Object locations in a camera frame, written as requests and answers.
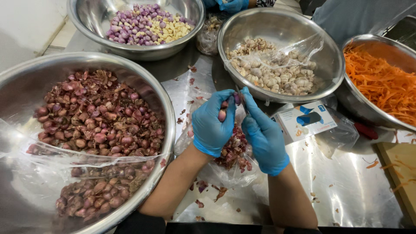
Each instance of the carrot strip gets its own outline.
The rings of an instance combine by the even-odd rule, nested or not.
[[[395,191],[397,191],[398,189],[400,189],[401,187],[403,187],[405,185],[409,185],[409,183],[401,183],[401,184],[397,185],[396,188],[393,189],[391,192],[394,193]]]
[[[395,164],[395,163],[390,163],[389,165],[386,165],[386,166],[384,166],[384,167],[380,167],[380,169],[387,169],[387,168],[392,167],[392,166],[399,167],[400,165]]]
[[[399,178],[404,179],[404,176],[403,176],[400,172],[398,172],[398,171],[396,171],[396,170],[394,170],[394,172],[397,174],[397,176],[398,176]]]
[[[406,163],[402,162],[401,160],[395,160],[396,162],[403,164],[404,166],[408,167],[410,170],[414,170],[416,169],[416,167],[412,167],[410,165],[407,165]]]
[[[368,167],[366,167],[367,169],[370,169],[372,167],[375,167],[379,162],[375,161],[373,164],[369,165]]]
[[[357,89],[378,108],[416,126],[416,75],[371,56],[362,46],[344,49],[345,71]]]

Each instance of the person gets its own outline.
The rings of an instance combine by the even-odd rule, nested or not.
[[[276,0],[203,0],[207,9],[218,4],[220,10],[231,14],[253,7],[273,7],[275,2]]]
[[[304,191],[285,151],[280,127],[264,114],[244,87],[250,114],[242,130],[253,147],[259,168],[268,174],[270,215],[277,233],[320,233],[311,202]],[[194,183],[199,171],[215,157],[233,134],[234,90],[223,90],[192,114],[193,144],[166,168],[160,182],[135,213],[123,221],[115,234],[165,233],[165,225]],[[229,101],[224,122],[218,120],[221,103]]]

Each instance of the hand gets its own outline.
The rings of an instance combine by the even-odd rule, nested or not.
[[[215,0],[202,0],[202,2],[205,5],[205,8],[211,8],[213,6],[215,6],[217,4],[217,2]]]
[[[233,134],[235,121],[234,90],[223,90],[192,113],[193,145],[201,152],[219,157],[223,146]],[[221,103],[228,100],[227,116],[224,122],[218,120]]]
[[[253,147],[260,170],[277,176],[289,164],[282,130],[257,107],[247,87],[244,87],[241,93],[244,94],[245,105],[250,112],[250,115],[244,118],[241,128]]]
[[[228,3],[223,3],[223,0],[217,0],[220,5],[220,10],[225,10],[228,13],[236,13],[248,8],[249,0],[228,0]]]

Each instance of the black sleeve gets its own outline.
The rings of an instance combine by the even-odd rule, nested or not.
[[[134,211],[118,226],[114,234],[164,234],[165,220],[160,217],[147,216]]]
[[[283,234],[322,234],[319,230],[287,227]]]

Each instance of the stainless steel bowl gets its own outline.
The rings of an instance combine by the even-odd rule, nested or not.
[[[76,71],[93,72],[98,69],[109,70],[120,82],[126,82],[136,88],[152,110],[165,119],[166,130],[161,151],[161,154],[165,155],[156,162],[153,172],[142,187],[121,207],[89,226],[75,226],[74,230],[59,231],[56,231],[59,224],[54,220],[54,202],[59,198],[59,192],[50,194],[50,188],[46,185],[48,182],[35,185],[26,183],[24,175],[15,168],[9,168],[7,160],[0,159],[0,178],[2,178],[0,210],[4,211],[0,216],[0,222],[2,230],[6,233],[68,233],[75,230],[76,233],[85,234],[104,233],[133,212],[150,194],[162,176],[166,167],[161,168],[160,160],[164,158],[169,161],[176,132],[171,100],[152,74],[122,57],[96,52],[72,52],[43,56],[12,67],[0,74],[0,118],[13,126],[20,126],[19,129],[27,135],[36,137],[40,128],[31,126],[40,126],[40,124],[30,119],[34,110],[44,104],[43,97],[52,86],[56,82],[64,81],[68,75]],[[64,185],[67,184],[62,181],[62,184],[56,187],[60,190]],[[35,199],[36,194],[28,194],[29,187],[32,191],[35,189],[39,194],[50,196],[45,195]]]
[[[289,96],[266,91],[255,86],[240,75],[228,62],[226,50],[235,50],[244,39],[262,37],[278,46],[289,46],[319,33],[323,49],[315,53],[311,61],[317,66],[314,74],[317,84],[313,93],[305,96]],[[341,84],[345,73],[344,56],[334,40],[316,23],[297,13],[274,8],[259,7],[233,15],[218,34],[218,51],[225,69],[239,87],[247,86],[250,93],[260,99],[281,103],[303,103],[323,98],[334,92]]]
[[[347,40],[343,48],[350,43],[352,47],[362,45],[362,48],[371,55],[384,58],[390,65],[399,67],[405,72],[416,72],[416,51],[399,42],[386,37],[364,34]],[[344,75],[345,79],[335,94],[350,112],[375,126],[416,132],[415,126],[394,118],[374,105],[355,87],[348,75],[346,73]]]
[[[163,10],[173,14],[180,13],[195,22],[195,28],[185,37],[163,45],[125,45],[106,39],[105,32],[110,29],[110,20],[119,10],[132,10],[133,3],[158,3]],[[89,39],[109,48],[115,54],[140,61],[156,61],[176,54],[201,29],[205,19],[202,0],[68,0],[67,9],[75,27]]]

